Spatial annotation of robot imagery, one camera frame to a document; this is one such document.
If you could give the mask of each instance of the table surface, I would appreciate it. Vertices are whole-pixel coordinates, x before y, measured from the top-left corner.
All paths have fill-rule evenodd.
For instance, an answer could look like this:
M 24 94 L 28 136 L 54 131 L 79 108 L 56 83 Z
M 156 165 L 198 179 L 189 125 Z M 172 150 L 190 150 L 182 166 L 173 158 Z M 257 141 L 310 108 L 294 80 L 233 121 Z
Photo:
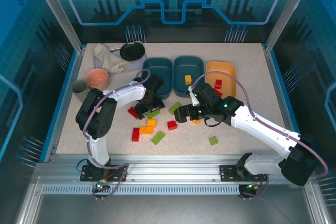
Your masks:
M 93 69 L 93 49 L 96 44 L 87 44 L 85 55 L 78 73 L 78 79 L 84 79 Z M 146 43 L 147 57 L 165 57 L 172 61 L 178 56 L 198 56 L 204 65 L 210 61 L 227 61 L 235 65 L 237 79 L 243 84 L 250 98 L 253 110 L 272 122 L 284 126 L 274 86 L 266 64 L 261 44 L 220 44 L 220 43 Z M 128 84 L 137 71 L 111 76 L 108 89 Z M 237 98 L 246 101 L 241 89 Z M 268 145 L 246 132 L 221 124 L 207 127 L 204 122 L 199 125 L 188 121 L 178 124 L 176 130 L 169 131 L 167 122 L 174 120 L 168 109 L 176 102 L 190 104 L 190 98 L 180 98 L 174 91 L 168 99 L 163 100 L 166 108 L 155 117 L 157 127 L 151 135 L 141 135 L 138 143 L 132 142 L 134 127 L 145 126 L 146 119 L 136 120 L 127 110 L 137 102 L 119 108 L 113 119 L 110 132 L 107 134 L 109 154 L 128 155 L 230 155 L 254 152 L 258 154 L 274 153 Z M 86 140 L 75 122 L 76 114 L 81 106 L 79 100 L 72 95 L 61 137 L 57 147 L 58 154 L 87 154 Z M 158 131 L 166 136 L 154 145 L 151 139 Z M 216 136 L 218 144 L 211 146 L 209 138 Z

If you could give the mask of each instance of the pink bowl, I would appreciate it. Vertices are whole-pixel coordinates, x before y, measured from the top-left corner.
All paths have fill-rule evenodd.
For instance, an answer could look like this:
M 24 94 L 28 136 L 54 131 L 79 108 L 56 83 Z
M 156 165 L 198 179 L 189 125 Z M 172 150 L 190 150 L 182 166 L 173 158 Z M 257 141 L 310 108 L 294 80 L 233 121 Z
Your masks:
M 93 89 L 105 90 L 109 86 L 108 74 L 102 68 L 92 69 L 86 75 L 86 82 Z

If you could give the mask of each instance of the beige cloth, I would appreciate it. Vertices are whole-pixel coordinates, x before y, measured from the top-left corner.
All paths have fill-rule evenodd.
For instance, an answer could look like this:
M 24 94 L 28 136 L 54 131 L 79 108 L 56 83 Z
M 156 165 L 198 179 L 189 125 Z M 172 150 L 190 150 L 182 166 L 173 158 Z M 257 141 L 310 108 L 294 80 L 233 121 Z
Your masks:
M 120 73 L 131 64 L 122 58 L 111 53 L 109 48 L 101 43 L 98 43 L 93 51 L 94 56 L 100 61 L 100 67 L 108 73 Z

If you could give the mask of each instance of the lego brick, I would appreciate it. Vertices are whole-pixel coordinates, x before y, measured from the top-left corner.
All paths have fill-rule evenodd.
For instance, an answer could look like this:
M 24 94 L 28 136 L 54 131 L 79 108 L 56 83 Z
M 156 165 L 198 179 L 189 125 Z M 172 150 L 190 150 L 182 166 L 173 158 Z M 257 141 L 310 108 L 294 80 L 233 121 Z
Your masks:
M 174 130 L 177 128 L 177 123 L 176 121 L 170 121 L 170 122 L 167 122 L 167 126 L 168 126 L 168 130 Z
M 141 134 L 152 134 L 154 128 L 149 126 L 140 126 L 140 133 Z
M 159 131 L 157 135 L 155 135 L 155 137 L 153 137 L 152 139 L 153 144 L 157 145 L 162 140 L 162 138 L 164 138 L 164 136 L 165 134 Z
M 185 79 L 185 84 L 186 85 L 191 85 L 191 82 L 192 82 L 191 76 L 184 76 L 184 79 Z
M 210 142 L 211 146 L 215 145 L 215 144 L 218 144 L 218 140 L 215 136 L 210 137 L 209 142 Z
M 176 110 L 176 109 L 178 109 L 179 107 L 181 107 L 182 105 L 179 103 L 179 102 L 177 102 L 177 103 L 175 103 L 173 106 L 171 106 L 170 107 L 170 109 L 168 110 L 169 111 L 169 113 L 171 113 L 172 115 L 174 115 L 174 111 Z
M 156 127 L 156 119 L 148 119 L 147 120 L 147 126 L 155 128 Z
M 158 114 L 160 114 L 160 110 L 155 110 L 155 111 L 147 114 L 147 118 L 152 119 L 153 117 L 157 116 Z
M 194 124 L 200 124 L 201 120 L 202 120 L 202 119 L 193 120 L 193 123 L 194 123 Z
M 132 142 L 138 142 L 140 136 L 140 128 L 133 128 Z
M 217 89 L 214 89 L 215 90 L 215 92 L 216 92 L 216 94 L 218 94 L 220 97 L 222 97 L 222 93 L 220 93 Z
M 139 119 L 134 107 L 130 107 L 128 113 L 130 113 L 135 119 Z
M 217 89 L 222 88 L 222 80 L 216 80 L 215 88 L 217 88 Z

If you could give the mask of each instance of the green block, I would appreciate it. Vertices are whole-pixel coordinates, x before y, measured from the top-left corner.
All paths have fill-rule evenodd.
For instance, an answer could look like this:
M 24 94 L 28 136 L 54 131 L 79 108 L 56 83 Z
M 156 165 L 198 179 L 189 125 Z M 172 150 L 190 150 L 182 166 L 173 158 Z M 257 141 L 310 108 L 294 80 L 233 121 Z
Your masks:
M 158 114 L 160 114 L 160 110 L 155 110 L 149 114 L 147 114 L 148 119 L 152 119 L 153 117 L 157 116 Z
M 172 115 L 174 115 L 174 111 L 175 111 L 176 109 L 178 109 L 179 107 L 181 107 L 181 106 L 182 106 L 182 105 L 181 105 L 179 102 L 175 103 L 173 106 L 170 107 L 170 109 L 169 109 L 169 113 L 171 113 Z
M 218 144 L 218 140 L 215 136 L 210 137 L 209 142 L 210 142 L 211 146 L 215 145 L 215 144 Z
M 157 145 L 162 140 L 162 138 L 164 138 L 164 136 L 165 136 L 164 133 L 162 133 L 161 131 L 159 131 L 157 133 L 157 135 L 155 135 L 155 137 L 153 137 L 152 142 L 155 145 Z

